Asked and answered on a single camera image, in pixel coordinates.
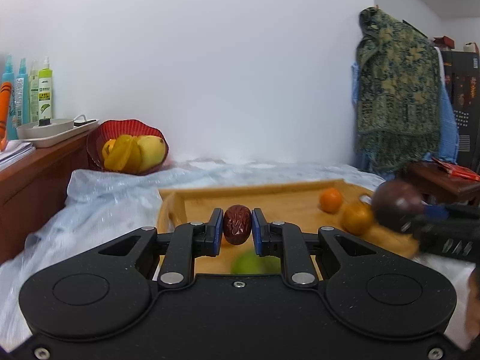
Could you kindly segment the person's right hand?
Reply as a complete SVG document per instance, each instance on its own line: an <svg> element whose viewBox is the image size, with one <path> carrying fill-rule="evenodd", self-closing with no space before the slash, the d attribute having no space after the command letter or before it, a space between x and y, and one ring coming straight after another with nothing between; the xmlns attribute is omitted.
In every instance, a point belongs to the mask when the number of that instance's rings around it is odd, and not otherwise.
<svg viewBox="0 0 480 360"><path fill-rule="evenodd" d="M480 300L479 300L479 266L476 266L469 277L469 295L465 312L465 330L470 340L479 335Z"/></svg>

